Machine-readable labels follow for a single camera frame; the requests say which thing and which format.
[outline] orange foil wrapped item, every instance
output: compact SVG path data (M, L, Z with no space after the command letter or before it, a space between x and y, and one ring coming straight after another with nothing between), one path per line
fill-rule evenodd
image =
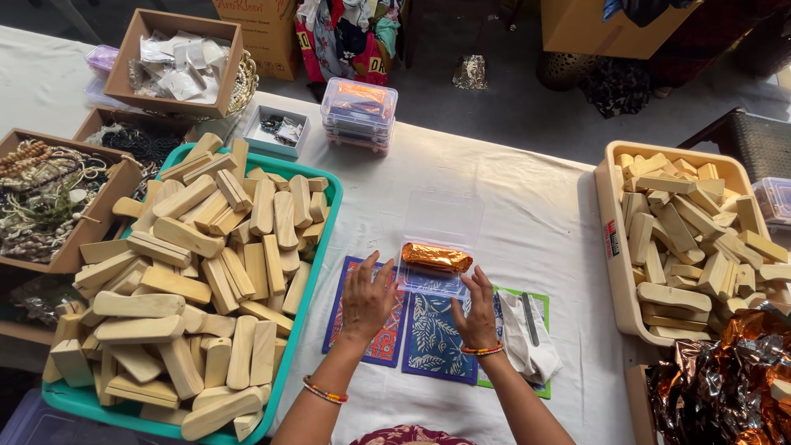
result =
M401 248L401 258L442 272L464 273L472 266L472 257L460 250L408 242Z

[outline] gray floor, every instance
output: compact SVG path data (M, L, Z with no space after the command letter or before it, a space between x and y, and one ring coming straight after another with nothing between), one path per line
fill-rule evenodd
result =
M100 0L90 6L74 0L85 19L106 43L120 45L134 8L153 8L150 0ZM174 13L217 18L211 0L165 0ZM82 40L58 10L43 0L39 9L26 0L0 5L0 24ZM455 88L450 80L456 58L470 54L477 24L455 17L429 15L414 66L395 67L389 86L399 91L396 119L409 124L500 143L560 158L597 164L605 146L617 139L675 146L736 106L778 120L789 120L791 91L748 78L728 58L668 98L652 98L636 116L606 120L586 103L579 90L556 93L534 75L541 49L540 23L531 17L506 32L500 21L489 23L483 47L489 88ZM302 70L295 82L263 78L259 89L313 101ZM716 151L708 144L701 150Z

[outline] colorful bracelet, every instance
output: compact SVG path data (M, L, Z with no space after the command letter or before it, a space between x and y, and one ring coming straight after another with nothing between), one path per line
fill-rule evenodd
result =
M497 346L493 348L484 348L484 349L470 349L465 348L464 346L461 347L461 352L465 354L469 354L471 356L486 356L489 354L494 354L495 352L502 351L502 342L500 340L497 341Z
M318 386L312 384L310 382L310 375L306 375L302 378L302 384L305 385L305 389L314 393L315 395L323 398L326 401L331 401L332 403L337 403L341 405L342 403L346 403L349 400L348 395L344 395L343 397L336 396L335 394L326 393L319 389Z

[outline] hand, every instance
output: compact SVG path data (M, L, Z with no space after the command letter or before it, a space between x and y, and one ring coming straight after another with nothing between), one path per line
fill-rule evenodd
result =
M397 282L393 282L387 289L384 288L393 269L392 258L379 269L377 277L371 283L371 271L378 258L377 250L343 282L341 335L363 344L365 348L388 320L398 288Z
M497 346L497 330L494 324L492 283L478 266L475 266L472 279L462 275L461 281L470 290L472 308L465 319L459 300L451 298L450 309L464 346L471 349L494 348Z

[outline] label on crate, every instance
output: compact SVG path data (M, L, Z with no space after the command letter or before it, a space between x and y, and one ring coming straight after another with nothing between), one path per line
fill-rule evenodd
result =
M618 235L615 232L615 220L612 219L607 224L604 224L604 248L607 250L607 259L617 256L621 253L621 248L618 245Z

